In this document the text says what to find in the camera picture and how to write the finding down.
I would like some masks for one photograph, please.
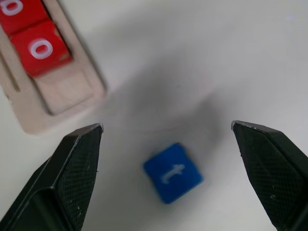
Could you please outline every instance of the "wooden frame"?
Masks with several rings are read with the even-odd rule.
[[[73,55],[73,62],[31,79],[0,27],[0,84],[27,133],[44,131],[102,103],[102,80],[57,0],[42,0]]]

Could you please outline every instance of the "red letter block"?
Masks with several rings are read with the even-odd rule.
[[[8,35],[43,19],[48,16],[40,0],[0,0],[0,24]]]
[[[11,42],[32,77],[72,60],[57,28],[49,20],[13,35]]]

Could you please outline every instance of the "cube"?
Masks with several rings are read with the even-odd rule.
[[[166,204],[179,199],[203,181],[185,148],[178,143],[148,160],[143,168]]]
[[[66,44],[50,20],[13,35],[11,42],[31,77],[38,77],[72,60]]]
[[[41,0],[0,0],[0,24],[7,35],[44,19],[48,15]]]

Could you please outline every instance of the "white table surface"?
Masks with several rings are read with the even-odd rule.
[[[62,0],[109,90],[37,136],[0,95],[0,217],[62,137],[102,122],[84,231],[273,231],[231,121],[279,129],[308,153],[308,2]],[[182,142],[205,177],[171,205],[142,164]]]

